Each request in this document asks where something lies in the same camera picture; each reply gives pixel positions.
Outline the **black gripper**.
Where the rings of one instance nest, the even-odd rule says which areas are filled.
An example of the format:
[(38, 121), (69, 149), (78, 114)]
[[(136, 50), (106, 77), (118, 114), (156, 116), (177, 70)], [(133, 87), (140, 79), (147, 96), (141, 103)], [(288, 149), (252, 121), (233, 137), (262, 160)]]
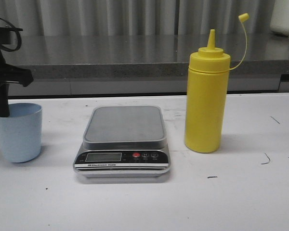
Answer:
[[(7, 64), (2, 51), (14, 52), (21, 48), (22, 39), (20, 32), (21, 28), (0, 27), (0, 117), (8, 117), (10, 115), (8, 105), (8, 83), (17, 83), (23, 87), (30, 85), (34, 78), (29, 69), (23, 69), (10, 64)], [(8, 48), (7, 45), (12, 44), (11, 34), (14, 33), (17, 39), (15, 48)]]

